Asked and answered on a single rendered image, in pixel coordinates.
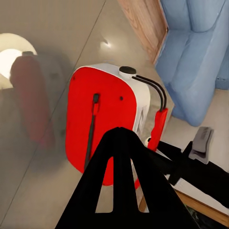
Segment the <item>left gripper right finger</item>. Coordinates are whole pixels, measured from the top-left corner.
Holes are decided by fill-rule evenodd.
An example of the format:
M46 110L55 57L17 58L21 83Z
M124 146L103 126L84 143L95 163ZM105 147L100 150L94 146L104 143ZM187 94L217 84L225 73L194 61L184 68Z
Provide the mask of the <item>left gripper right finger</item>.
M127 229L200 229L134 131L120 127ZM134 164L149 213L137 205Z

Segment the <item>radio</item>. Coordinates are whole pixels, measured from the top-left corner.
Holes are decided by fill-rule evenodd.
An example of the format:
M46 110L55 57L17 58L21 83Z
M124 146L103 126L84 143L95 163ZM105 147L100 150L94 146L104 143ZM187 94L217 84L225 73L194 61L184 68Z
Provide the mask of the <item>radio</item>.
M123 127L141 138L153 86L160 95L161 109L155 116L147 147L157 152L168 108L165 90L159 83L136 74L129 66L108 63L78 68L70 81L66 126L66 155L84 173L105 132ZM107 163L103 186L114 185L114 157ZM135 189L140 185L135 182Z

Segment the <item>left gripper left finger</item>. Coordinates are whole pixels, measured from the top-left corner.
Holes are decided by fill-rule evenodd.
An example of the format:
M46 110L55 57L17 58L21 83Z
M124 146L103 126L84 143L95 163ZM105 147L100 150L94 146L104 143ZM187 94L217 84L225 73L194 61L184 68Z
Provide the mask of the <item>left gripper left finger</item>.
M96 213L107 163L112 156L113 211ZM127 229L119 127L104 133L55 229Z

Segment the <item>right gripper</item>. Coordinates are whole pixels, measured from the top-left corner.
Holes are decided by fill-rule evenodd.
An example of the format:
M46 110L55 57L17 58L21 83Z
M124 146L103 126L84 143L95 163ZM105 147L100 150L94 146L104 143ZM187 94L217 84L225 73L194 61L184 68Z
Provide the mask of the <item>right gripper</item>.
M200 191L209 195L215 190L222 179L224 170L212 163L212 161L209 161L208 164L205 165L198 159L193 160L188 157L192 150L192 141L189 142L183 153L180 148L159 141L157 150L161 151L171 160L159 155L158 152L148 147L146 147L146 150L150 153L162 173L164 175L170 174L168 182L173 186L175 186L182 177Z

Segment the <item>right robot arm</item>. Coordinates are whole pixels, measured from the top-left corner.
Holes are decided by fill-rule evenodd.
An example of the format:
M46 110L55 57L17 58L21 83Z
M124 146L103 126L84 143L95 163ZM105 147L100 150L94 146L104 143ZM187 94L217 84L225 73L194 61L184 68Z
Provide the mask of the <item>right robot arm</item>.
M214 129L206 126L200 127L194 140L189 142L183 153L180 148L159 141L157 150L171 160L148 147L146 150L162 173L170 174L168 178L170 184L175 186L182 177L206 195L229 208L229 173L209 160L214 137Z

